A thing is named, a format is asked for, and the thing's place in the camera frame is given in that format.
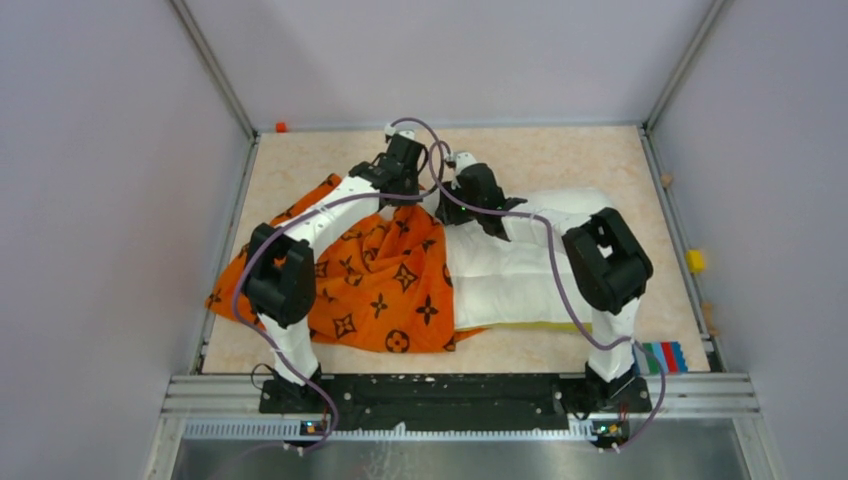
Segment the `robotic arm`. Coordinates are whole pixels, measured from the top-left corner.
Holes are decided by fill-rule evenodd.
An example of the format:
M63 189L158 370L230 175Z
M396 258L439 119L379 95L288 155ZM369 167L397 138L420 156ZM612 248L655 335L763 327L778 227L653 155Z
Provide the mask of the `robotic arm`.
M309 213L311 218L296 223L274 242L245 283L243 291L267 332L292 365L306 377L320 376L307 325L307 315L315 300L315 258L356 222L384 205L415 203L409 198L384 199L375 194L415 196L419 193L416 167L424 145L414 140L411 131L387 136L387 141L384 154L378 155L374 162L354 167L330 194L304 212L302 215ZM507 211L525 202L506 198L491 169L478 163L470 153L453 155L449 166L455 169L456 175L446 187L465 203ZM332 210L326 207L349 197L354 198ZM477 221L489 235L520 240L509 238L502 216L468 211L450 201L444 193L436 216L446 225ZM296 218L280 227L295 222ZM275 227L267 224L256 228L248 249L249 258L274 231ZM637 304L631 300L644 293L653 269L621 216L614 209L606 208L583 226L565 232L562 241L557 249L564 248L568 254L579 290L594 309L594 337L606 345L622 335L632 336L632 310ZM283 258L285 262L280 266L279 260ZM601 388L605 398L611 398L632 380L632 366L629 343L612 350L595 349L587 364L587 379ZM303 382L279 359L274 368L289 384L289 391L299 395L306 393Z

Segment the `colorful striped object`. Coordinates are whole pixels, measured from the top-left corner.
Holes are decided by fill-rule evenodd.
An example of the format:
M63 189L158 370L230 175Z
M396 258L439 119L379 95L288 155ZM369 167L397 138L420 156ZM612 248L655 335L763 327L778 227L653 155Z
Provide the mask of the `colorful striped object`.
M656 356L656 360L650 355L645 355L642 350L633 347L633 358L636 375L656 375L660 373L660 367L666 373L688 372L686 359L683 358L683 350L680 342L653 342L643 343L645 350Z

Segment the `gray floor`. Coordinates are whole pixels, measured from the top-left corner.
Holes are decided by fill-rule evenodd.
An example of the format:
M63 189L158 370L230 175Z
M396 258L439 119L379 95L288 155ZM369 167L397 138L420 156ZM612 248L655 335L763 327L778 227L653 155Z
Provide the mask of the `gray floor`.
M658 421L620 455L572 442L333 442L299 458L281 448L223 462L261 442L187 440L174 480L747 479L732 423Z

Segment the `white wall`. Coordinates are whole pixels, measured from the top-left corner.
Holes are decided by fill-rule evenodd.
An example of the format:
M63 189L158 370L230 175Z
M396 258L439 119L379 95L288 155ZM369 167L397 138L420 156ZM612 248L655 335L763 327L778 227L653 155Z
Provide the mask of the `white wall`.
M659 125L732 367L790 478L845 478L848 3L735 2Z
M137 478L246 139L164 0L5 0L0 45L0 478Z
M261 129L636 122L710 0L189 0Z

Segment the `orange towel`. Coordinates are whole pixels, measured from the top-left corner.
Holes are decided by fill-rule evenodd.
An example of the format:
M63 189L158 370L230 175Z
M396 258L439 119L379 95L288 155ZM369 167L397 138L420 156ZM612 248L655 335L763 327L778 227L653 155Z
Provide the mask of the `orange towel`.
M330 175L271 225L299 215L339 182ZM214 313L234 319L230 305L246 260L247 245L206 300ZM316 342L375 352L451 352L457 341L480 331L454 330L444 227L417 205L397 208L390 221L377 214L360 220L316 260L315 277L309 327ZM261 327L244 295L238 308Z

